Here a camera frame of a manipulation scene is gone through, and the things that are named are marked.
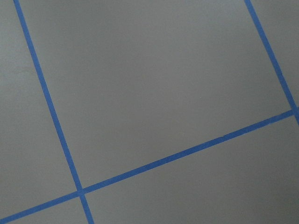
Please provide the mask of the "brown paper table mat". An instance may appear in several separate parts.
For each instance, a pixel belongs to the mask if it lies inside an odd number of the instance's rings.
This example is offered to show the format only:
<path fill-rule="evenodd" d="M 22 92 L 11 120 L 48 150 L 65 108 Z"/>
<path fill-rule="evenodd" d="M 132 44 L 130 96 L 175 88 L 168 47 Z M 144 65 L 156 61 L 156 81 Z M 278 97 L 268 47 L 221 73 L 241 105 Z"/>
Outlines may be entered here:
<path fill-rule="evenodd" d="M 3 224 L 296 224 L 296 0 L 3 0 Z"/>

